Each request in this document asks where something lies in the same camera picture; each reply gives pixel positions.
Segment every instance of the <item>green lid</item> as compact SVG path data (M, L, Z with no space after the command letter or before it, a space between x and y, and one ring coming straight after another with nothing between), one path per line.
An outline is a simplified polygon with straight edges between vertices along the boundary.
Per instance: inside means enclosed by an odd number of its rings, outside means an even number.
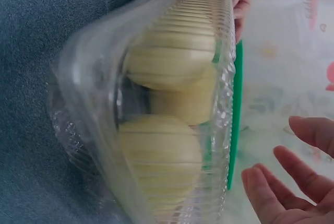
M235 76L233 84L233 117L232 117L232 134L231 134L231 149L230 149L230 164L228 175L228 190L232 187L233 173L237 154L240 118L242 107L242 87L243 87L243 46L242 41L236 46Z

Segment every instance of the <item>patterned tablecloth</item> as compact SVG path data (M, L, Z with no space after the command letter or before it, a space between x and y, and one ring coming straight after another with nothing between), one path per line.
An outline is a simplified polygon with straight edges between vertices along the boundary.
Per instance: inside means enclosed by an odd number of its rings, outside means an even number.
M252 0L244 33L244 101L235 178L224 224L259 223L241 171L264 163L300 197L272 149L284 145L334 179L334 161L299 141L289 115L334 119L334 0Z

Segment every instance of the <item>clear plastic wrap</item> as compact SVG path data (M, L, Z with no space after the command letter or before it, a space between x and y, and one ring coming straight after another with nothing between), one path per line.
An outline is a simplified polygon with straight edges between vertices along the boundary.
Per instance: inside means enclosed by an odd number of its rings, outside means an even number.
M135 224L219 223L232 123L232 0L137 0L77 32L50 82L70 160Z

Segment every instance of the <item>pink design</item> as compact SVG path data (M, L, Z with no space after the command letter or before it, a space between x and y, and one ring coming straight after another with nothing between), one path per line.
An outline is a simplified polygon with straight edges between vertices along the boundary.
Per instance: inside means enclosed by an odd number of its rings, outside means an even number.
M318 0L306 0L306 2L304 3L306 5L306 11L307 11L306 17L308 18L309 21L308 25L310 30L313 31L318 17Z
M321 24L321 25L320 25L320 30L321 30L322 32L326 32L326 30L327 30L327 25L326 25L326 24Z
M334 91L334 62L327 67L327 79L330 84L326 87L326 91Z

